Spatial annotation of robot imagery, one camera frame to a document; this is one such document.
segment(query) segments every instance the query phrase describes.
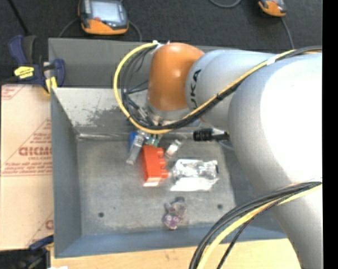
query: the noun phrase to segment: blue clamp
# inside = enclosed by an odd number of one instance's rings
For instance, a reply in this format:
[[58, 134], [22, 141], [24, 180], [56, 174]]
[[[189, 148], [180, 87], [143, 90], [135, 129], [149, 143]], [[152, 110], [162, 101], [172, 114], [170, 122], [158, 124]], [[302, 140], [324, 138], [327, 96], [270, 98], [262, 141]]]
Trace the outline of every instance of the blue clamp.
[[15, 59], [18, 64], [17, 70], [21, 72], [22, 69], [25, 69], [25, 74], [16, 74], [16, 81], [20, 84], [34, 84], [43, 86], [48, 92], [48, 79], [44, 72], [48, 70], [53, 70], [57, 86], [61, 86], [64, 82], [65, 70], [64, 70], [64, 60], [54, 59], [51, 64], [43, 67], [42, 65], [35, 64], [32, 61], [32, 46], [36, 36], [22, 36], [18, 35], [12, 38], [8, 43], [8, 49], [10, 55]]

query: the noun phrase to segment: clear plastic wrapper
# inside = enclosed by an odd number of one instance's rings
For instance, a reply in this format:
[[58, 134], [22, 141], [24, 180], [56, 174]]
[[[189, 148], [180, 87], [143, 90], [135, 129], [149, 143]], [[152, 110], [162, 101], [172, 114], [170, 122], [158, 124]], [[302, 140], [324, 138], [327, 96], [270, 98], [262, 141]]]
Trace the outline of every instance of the clear plastic wrapper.
[[216, 160], [179, 159], [171, 169], [170, 191], [208, 191], [219, 180]]

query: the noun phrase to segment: cardboard sheet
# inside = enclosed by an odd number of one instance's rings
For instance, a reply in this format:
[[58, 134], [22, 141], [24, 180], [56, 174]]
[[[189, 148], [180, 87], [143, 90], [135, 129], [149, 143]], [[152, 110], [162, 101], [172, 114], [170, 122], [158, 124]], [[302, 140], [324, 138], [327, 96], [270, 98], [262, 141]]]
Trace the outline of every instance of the cardboard sheet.
[[0, 251], [53, 233], [50, 96], [35, 85], [1, 89]]

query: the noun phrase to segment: clamp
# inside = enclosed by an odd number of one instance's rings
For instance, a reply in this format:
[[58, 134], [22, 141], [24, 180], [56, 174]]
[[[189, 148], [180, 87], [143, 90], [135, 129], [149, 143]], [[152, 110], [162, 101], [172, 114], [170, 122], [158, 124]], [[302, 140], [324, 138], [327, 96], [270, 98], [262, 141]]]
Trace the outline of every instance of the clamp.
[[[61, 86], [64, 82], [65, 70], [62, 59], [54, 59], [51, 64], [43, 67], [34, 64], [32, 61], [32, 46], [36, 36], [18, 35], [12, 38], [8, 43], [10, 55], [15, 59], [18, 68], [14, 74], [16, 82], [20, 84], [41, 85], [47, 92], [51, 87]], [[46, 77], [44, 72], [51, 70], [50, 77]]]

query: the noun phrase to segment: device screen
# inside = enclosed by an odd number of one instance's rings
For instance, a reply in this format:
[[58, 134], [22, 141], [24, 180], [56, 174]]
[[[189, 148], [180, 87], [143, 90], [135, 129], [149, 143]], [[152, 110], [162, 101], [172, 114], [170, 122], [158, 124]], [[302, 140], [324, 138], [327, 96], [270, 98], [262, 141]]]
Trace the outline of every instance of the device screen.
[[118, 5], [114, 3], [92, 1], [92, 14], [102, 21], [120, 22]]

